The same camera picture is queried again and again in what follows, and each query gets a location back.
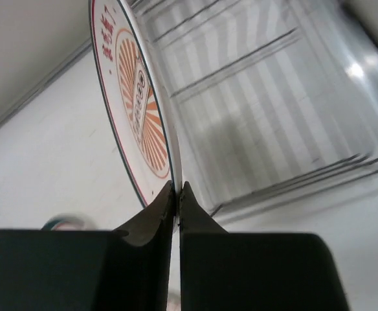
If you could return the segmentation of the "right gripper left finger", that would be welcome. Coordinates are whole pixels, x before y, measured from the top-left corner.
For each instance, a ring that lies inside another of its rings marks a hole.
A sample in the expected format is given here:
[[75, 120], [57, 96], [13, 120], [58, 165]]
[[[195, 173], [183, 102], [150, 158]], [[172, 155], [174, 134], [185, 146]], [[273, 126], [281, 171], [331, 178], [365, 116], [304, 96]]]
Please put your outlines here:
[[175, 191], [112, 231], [0, 229], [0, 310], [165, 310]]

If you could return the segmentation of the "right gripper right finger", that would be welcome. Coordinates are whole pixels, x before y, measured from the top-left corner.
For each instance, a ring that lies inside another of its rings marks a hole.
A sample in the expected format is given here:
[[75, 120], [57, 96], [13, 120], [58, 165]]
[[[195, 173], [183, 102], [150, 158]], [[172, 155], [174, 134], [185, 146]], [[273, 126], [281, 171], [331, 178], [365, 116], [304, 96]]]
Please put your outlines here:
[[179, 202], [183, 310], [348, 310], [327, 244], [313, 233], [229, 233], [189, 183]]

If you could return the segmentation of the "green red rimmed plate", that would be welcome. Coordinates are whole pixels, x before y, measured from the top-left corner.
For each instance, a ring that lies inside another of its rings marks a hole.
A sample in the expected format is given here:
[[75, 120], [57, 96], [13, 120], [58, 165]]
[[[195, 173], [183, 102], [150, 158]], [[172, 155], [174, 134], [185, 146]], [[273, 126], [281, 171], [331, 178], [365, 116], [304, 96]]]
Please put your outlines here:
[[41, 228], [46, 231], [90, 231], [96, 224], [84, 214], [58, 214], [49, 219]]

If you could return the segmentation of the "orange pattern plate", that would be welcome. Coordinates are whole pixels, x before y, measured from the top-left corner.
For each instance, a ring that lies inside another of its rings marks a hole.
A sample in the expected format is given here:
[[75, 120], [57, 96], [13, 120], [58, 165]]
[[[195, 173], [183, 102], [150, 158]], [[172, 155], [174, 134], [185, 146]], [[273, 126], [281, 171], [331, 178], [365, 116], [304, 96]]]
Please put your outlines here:
[[94, 62], [113, 135], [143, 207], [183, 170], [172, 105], [156, 53], [127, 1], [90, 1]]

